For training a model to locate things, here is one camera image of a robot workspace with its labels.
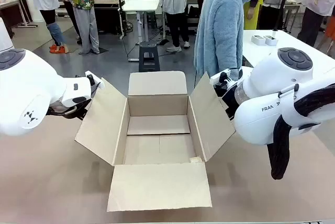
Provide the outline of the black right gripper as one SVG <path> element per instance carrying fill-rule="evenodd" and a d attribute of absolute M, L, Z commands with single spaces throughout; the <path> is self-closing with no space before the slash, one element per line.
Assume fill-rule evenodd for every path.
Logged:
<path fill-rule="evenodd" d="M 214 90 L 218 97 L 226 104 L 226 113 L 230 120 L 234 119 L 235 112 L 237 110 L 237 101 L 235 99 L 235 89 L 237 85 L 234 84 L 232 87 L 227 88 L 223 84 L 214 85 Z"/>

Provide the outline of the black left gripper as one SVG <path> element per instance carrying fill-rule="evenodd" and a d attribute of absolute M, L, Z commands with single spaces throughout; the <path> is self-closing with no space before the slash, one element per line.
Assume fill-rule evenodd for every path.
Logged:
<path fill-rule="evenodd" d="M 63 117 L 66 119 L 78 118 L 80 120 L 83 120 L 88 111 L 86 107 L 90 104 L 91 101 L 91 99 L 88 99 L 82 103 L 71 107 L 69 110 L 64 112 Z"/>

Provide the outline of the brown cardboard shipping box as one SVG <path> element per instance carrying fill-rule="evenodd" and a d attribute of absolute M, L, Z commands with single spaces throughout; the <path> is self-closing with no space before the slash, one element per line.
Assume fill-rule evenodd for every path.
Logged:
<path fill-rule="evenodd" d="M 98 89 L 75 140 L 114 167 L 108 211 L 211 207 L 205 163 L 235 129 L 209 76 L 132 73 L 128 95 Z"/>

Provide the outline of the white side table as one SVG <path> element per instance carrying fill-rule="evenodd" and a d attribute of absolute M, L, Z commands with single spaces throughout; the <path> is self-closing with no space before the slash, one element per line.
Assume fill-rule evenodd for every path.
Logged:
<path fill-rule="evenodd" d="M 275 46 L 258 46 L 251 41 L 252 36 L 272 36 L 276 38 L 278 42 Z M 282 30 L 245 30 L 243 32 L 243 56 L 252 66 L 258 64 L 271 52 L 283 47 L 296 48 L 308 54 L 313 61 L 314 72 L 316 73 L 326 73 L 327 71 L 335 68 L 335 60 L 333 58 Z"/>

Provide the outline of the person in blue fleece jacket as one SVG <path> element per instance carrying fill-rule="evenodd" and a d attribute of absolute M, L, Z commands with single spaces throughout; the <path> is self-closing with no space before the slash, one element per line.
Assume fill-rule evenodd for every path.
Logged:
<path fill-rule="evenodd" d="M 238 79 L 243 57 L 243 6 L 249 1 L 203 1 L 194 46 L 198 75 L 213 76 L 230 69 L 231 79 Z"/>

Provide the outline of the person in yellow jacket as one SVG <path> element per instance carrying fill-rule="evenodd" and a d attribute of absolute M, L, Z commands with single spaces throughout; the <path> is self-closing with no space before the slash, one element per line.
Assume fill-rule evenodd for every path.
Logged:
<path fill-rule="evenodd" d="M 99 54 L 98 29 L 94 0 L 70 0 L 82 41 L 80 54 Z"/>

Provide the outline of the person in yellow apron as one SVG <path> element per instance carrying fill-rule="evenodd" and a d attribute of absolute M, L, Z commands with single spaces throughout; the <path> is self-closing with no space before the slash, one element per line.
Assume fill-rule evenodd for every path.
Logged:
<path fill-rule="evenodd" d="M 256 30 L 263 0 L 250 0 L 244 4 L 244 30 Z"/>

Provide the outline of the black step stool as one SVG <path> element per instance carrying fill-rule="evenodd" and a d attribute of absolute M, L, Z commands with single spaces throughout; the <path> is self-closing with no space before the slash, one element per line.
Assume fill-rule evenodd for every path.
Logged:
<path fill-rule="evenodd" d="M 139 72 L 156 72 L 160 70 L 157 44 L 149 41 L 140 43 Z"/>

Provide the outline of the dark workbench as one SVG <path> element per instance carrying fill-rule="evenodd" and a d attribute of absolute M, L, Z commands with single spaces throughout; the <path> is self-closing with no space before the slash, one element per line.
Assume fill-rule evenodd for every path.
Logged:
<path fill-rule="evenodd" d="M 99 33 L 122 34 L 118 0 L 95 0 L 94 11 Z"/>

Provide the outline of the white air purifier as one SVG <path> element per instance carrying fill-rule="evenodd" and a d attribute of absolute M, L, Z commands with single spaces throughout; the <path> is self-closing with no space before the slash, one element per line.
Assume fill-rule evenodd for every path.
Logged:
<path fill-rule="evenodd" d="M 12 40 L 7 32 L 2 18 L 0 17 L 0 53 L 13 48 L 14 46 Z"/>

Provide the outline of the black light stand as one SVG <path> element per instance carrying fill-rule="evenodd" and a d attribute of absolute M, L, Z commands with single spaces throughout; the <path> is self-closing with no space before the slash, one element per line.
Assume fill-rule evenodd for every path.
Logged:
<path fill-rule="evenodd" d="M 120 17 L 120 28 L 121 28 L 121 36 L 120 39 L 123 39 L 127 35 L 127 23 L 126 23 L 126 14 L 123 10 L 124 1 L 119 1 L 119 17 Z"/>

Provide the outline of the white standing desk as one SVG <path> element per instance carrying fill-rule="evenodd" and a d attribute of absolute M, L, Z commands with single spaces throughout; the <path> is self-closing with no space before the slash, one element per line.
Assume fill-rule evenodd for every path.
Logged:
<path fill-rule="evenodd" d="M 125 0 L 122 9 L 125 13 L 135 12 L 138 27 L 138 46 L 149 41 L 147 13 L 157 10 L 159 0 Z"/>

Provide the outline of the light wooden desk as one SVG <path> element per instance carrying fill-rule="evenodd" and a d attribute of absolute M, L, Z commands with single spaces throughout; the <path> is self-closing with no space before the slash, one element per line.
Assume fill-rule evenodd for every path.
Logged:
<path fill-rule="evenodd" d="M 38 25 L 31 24 L 31 21 L 26 20 L 28 18 L 27 12 L 25 10 L 25 7 L 23 5 L 23 0 L 0 0 L 0 10 L 9 8 L 12 6 L 18 6 L 19 12 L 22 18 L 23 23 L 18 25 L 18 28 L 37 28 Z"/>

